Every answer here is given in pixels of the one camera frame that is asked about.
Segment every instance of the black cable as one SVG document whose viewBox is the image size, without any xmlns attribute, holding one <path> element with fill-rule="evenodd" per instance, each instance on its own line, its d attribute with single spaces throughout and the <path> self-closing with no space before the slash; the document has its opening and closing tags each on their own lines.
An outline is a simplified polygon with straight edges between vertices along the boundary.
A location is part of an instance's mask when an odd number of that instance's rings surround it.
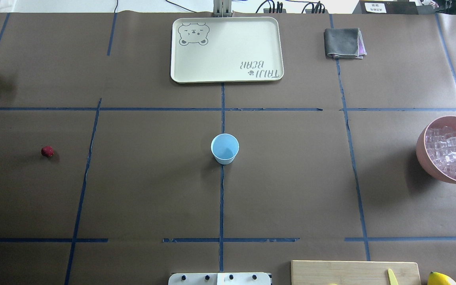
<svg viewBox="0 0 456 285">
<path fill-rule="evenodd" d="M 258 11 L 259 11 L 259 9 L 261 8 L 261 6 L 263 6 L 266 2 L 268 2 L 268 11 L 269 11 L 269 12 L 272 12 L 272 4 L 275 5 L 274 1 L 273 1 L 273 0 L 265 0 L 265 1 L 263 1 L 263 2 L 260 4 L 260 6 L 258 7 L 258 9 L 256 10 L 256 12 L 255 12 L 256 14 L 258 13 Z"/>
<path fill-rule="evenodd" d="M 173 4 L 173 5 L 175 5 L 175 6 L 179 6 L 179 7 L 183 8 L 183 9 L 185 9 L 185 10 L 192 11 L 193 13 L 197 13 L 197 11 L 190 10 L 190 9 L 188 9 L 188 8 L 186 8 L 186 7 L 183 7 L 183 6 L 181 6 L 181 5 L 177 4 L 177 3 L 171 2 L 171 1 L 169 1 L 169 0 L 165 0 L 165 1 L 168 2 L 168 3 L 170 3 L 170 4 Z"/>
<path fill-rule="evenodd" d="M 309 6 L 309 4 L 313 6 L 313 7 L 311 8 L 311 13 L 313 12 L 313 10 L 314 10 L 314 3 L 313 3 L 313 2 L 308 2 L 308 3 L 304 6 L 304 8 L 303 8 L 302 11 L 300 12 L 300 14 L 304 14 L 304 11 L 306 10 L 307 6 Z"/>
<path fill-rule="evenodd" d="M 325 13 L 325 6 L 321 1 L 318 1 L 316 5 L 316 9 L 314 9 L 314 14 L 324 14 Z"/>
<path fill-rule="evenodd" d="M 288 2 L 297 2 L 297 3 L 312 3 L 311 1 L 295 1 L 295 0 L 286 0 Z"/>
</svg>

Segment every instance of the folded towel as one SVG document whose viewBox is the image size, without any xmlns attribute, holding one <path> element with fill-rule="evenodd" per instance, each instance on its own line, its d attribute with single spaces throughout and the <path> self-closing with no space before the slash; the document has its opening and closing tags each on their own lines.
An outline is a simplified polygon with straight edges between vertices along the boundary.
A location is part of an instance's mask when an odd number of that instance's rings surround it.
<svg viewBox="0 0 456 285">
<path fill-rule="evenodd" d="M 325 29 L 325 54 L 332 58 L 358 58 L 367 54 L 359 28 Z"/>
</svg>

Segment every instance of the red ball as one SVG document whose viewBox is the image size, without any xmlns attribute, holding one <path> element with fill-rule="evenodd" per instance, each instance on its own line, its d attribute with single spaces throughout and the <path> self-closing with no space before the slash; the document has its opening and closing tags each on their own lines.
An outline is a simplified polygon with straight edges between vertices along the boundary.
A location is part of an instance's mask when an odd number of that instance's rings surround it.
<svg viewBox="0 0 456 285">
<path fill-rule="evenodd" d="M 45 146 L 45 148 L 42 148 L 42 155 L 46 157 L 51 157 L 54 155 L 54 150 L 51 146 Z"/>
</svg>

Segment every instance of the white tray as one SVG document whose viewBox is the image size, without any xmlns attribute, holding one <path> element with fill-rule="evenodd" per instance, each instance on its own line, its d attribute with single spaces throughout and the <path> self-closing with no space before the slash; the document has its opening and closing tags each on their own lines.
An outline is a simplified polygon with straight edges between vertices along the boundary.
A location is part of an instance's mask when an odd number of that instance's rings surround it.
<svg viewBox="0 0 456 285">
<path fill-rule="evenodd" d="M 283 75 L 274 18 L 182 18 L 172 25 L 170 76 L 178 83 L 276 81 Z"/>
</svg>

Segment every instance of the paper cup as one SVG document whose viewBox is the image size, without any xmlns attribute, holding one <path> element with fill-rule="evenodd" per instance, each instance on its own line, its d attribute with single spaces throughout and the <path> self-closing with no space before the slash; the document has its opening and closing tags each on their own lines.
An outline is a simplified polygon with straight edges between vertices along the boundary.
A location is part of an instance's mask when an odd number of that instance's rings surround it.
<svg viewBox="0 0 456 285">
<path fill-rule="evenodd" d="M 210 143 L 210 150 L 220 164 L 229 164 L 239 153 L 239 141 L 228 133 L 217 135 Z"/>
</svg>

